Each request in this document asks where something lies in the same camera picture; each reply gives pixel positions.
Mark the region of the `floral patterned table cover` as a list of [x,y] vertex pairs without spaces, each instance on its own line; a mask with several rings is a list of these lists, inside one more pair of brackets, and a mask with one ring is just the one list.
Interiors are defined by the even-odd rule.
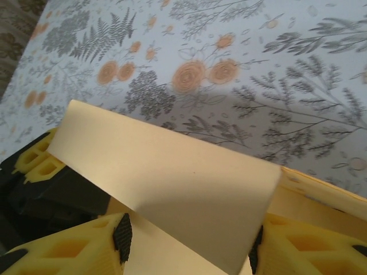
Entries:
[[0,161],[79,100],[367,198],[367,0],[0,0]]

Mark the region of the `yellow paper box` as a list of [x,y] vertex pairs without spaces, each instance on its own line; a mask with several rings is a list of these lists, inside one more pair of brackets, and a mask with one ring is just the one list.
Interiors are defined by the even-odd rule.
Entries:
[[365,198],[76,100],[48,151],[130,209],[126,275],[253,275],[267,214],[367,243]]

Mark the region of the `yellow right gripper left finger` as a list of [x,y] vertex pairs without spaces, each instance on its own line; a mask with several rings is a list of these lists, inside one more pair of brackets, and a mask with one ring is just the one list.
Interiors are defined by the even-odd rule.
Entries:
[[132,226],[127,213],[19,245],[0,256],[0,275],[123,275]]

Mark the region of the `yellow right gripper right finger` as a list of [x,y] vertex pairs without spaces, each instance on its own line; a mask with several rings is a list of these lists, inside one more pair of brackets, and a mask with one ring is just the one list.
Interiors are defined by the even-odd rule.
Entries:
[[253,275],[367,275],[367,243],[267,214],[249,252]]

